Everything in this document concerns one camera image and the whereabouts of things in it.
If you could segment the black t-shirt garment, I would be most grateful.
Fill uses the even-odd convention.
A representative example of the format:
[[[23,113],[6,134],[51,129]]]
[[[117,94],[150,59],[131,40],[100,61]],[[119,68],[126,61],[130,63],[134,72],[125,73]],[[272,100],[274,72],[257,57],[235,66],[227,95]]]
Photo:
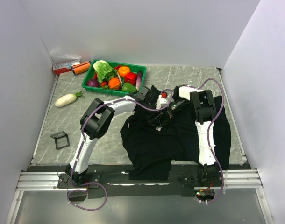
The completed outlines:
[[[167,180],[172,160],[196,163],[199,160],[197,127],[188,105],[161,131],[148,124],[146,116],[151,114],[138,107],[120,130],[122,145],[134,167],[129,173],[131,180]],[[222,169],[228,170],[231,129],[225,107],[213,128],[216,157]]]

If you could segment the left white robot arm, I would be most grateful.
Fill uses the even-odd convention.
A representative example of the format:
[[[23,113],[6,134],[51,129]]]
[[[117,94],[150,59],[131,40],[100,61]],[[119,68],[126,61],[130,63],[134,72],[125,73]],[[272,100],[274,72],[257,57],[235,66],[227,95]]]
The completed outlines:
[[[147,101],[152,99],[154,92],[145,86],[139,92],[127,94],[119,99],[102,101],[96,98],[91,103],[80,120],[80,140],[76,153],[65,170],[72,186],[79,188],[84,185],[93,148],[98,139],[108,131],[113,117],[125,112],[132,112],[136,107],[149,112],[162,111],[171,103],[173,90],[166,89],[162,92],[168,93],[169,99],[167,100],[162,97],[162,94],[159,94],[157,97],[159,108],[157,109],[148,105]]]

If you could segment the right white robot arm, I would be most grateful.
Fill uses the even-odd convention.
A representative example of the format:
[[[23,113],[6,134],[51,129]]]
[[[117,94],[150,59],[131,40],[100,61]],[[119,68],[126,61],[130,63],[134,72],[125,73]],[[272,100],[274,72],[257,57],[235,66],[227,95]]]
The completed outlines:
[[[215,155],[214,122],[221,111],[216,110],[211,90],[200,90],[190,86],[177,86],[174,91],[177,103],[183,101],[191,108],[191,116],[195,120],[199,141],[199,158],[197,181],[207,186],[222,178],[221,165]]]

